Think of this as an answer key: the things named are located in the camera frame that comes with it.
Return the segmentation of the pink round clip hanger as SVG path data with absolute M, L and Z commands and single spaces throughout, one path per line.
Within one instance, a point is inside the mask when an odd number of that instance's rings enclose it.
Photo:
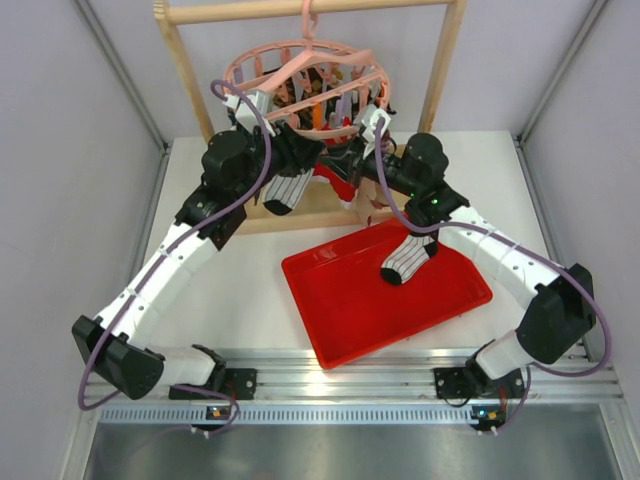
M 370 49 L 315 37 L 318 16 L 302 4 L 302 37 L 250 49 L 227 67 L 224 80 L 244 92 L 274 125 L 328 146 L 344 143 L 375 123 L 390 122 L 391 83 Z

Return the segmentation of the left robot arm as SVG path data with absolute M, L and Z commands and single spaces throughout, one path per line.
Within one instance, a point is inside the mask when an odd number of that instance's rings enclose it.
M 246 220 L 246 202 L 271 180 L 311 174 L 325 149 L 321 140 L 296 133 L 285 122 L 272 131 L 243 128 L 215 134 L 201 157 L 198 187 L 185 199 L 165 238 L 129 285 L 94 317 L 81 316 L 72 336 L 85 363 L 78 400 L 87 402 L 90 374 L 131 400 L 160 386 L 214 397 L 226 384 L 226 362 L 202 345 L 150 346 L 153 330 L 201 266 Z

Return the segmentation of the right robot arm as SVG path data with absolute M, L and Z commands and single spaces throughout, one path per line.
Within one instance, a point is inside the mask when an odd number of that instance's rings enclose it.
M 407 283 L 448 248 L 489 274 L 523 309 L 516 328 L 466 361 L 462 374 L 469 394 L 490 396 L 512 372 L 531 364 L 554 364 L 600 323 L 591 273 L 579 264 L 562 267 L 487 222 L 447 183 L 449 159 L 435 136 L 412 135 L 401 155 L 386 152 L 379 141 L 357 137 L 329 148 L 319 162 L 353 185 L 369 179 L 386 196 L 393 192 L 408 196 L 405 206 L 394 211 L 410 232 L 380 267 L 387 283 Z

